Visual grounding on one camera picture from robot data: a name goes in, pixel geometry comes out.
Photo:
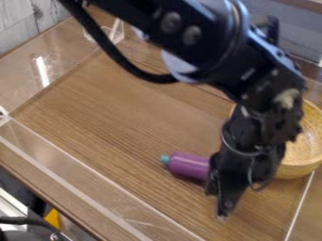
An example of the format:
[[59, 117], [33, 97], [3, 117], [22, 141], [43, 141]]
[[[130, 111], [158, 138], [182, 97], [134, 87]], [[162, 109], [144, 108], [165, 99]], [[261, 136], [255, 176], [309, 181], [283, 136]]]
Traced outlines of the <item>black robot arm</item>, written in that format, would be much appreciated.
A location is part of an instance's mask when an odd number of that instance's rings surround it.
[[[248, 190], [265, 189], [304, 132], [307, 79], [280, 46], [280, 21], [253, 21], [242, 0], [59, 0], [120, 66], [148, 82], [209, 84], [236, 103], [209, 160], [205, 192], [226, 220]], [[124, 55], [87, 11], [120, 17], [161, 48], [165, 74]]]

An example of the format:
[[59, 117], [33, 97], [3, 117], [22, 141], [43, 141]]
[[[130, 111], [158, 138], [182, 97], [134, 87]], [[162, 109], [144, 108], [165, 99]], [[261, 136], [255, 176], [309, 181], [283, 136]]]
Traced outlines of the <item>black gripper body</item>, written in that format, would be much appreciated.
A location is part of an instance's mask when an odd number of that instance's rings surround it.
[[237, 137], [224, 125], [220, 155], [220, 185], [222, 180], [246, 183], [253, 191], [263, 191], [272, 182], [287, 154], [287, 144], [255, 146], [255, 150], [242, 149]]

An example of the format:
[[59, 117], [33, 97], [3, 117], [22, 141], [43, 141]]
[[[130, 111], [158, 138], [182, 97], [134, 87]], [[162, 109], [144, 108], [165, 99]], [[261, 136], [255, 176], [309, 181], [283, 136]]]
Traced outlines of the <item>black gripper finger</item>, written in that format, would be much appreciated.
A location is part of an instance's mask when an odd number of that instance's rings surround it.
[[234, 180], [222, 180], [218, 194], [217, 218], [228, 220], [248, 190], [248, 184]]
[[214, 153], [209, 160], [209, 172], [205, 181], [205, 194], [217, 196], [220, 194], [220, 155]]

